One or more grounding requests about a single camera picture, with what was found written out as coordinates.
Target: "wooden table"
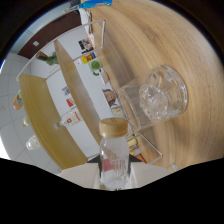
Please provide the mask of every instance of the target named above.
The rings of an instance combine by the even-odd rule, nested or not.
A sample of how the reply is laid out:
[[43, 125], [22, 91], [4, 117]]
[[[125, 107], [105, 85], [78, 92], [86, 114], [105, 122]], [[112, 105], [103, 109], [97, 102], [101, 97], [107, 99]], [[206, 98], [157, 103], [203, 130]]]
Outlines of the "wooden table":
[[[155, 165], [179, 168], [224, 155], [224, 70], [204, 36], [181, 15], [148, 0], [113, 0], [92, 8], [92, 21], [105, 19], [104, 48], [97, 53], [113, 88], [147, 75], [158, 64], [174, 68], [189, 96], [186, 111], [143, 134], [163, 153]], [[99, 25], [93, 25], [95, 41]], [[141, 148], [147, 162], [148, 147]]]

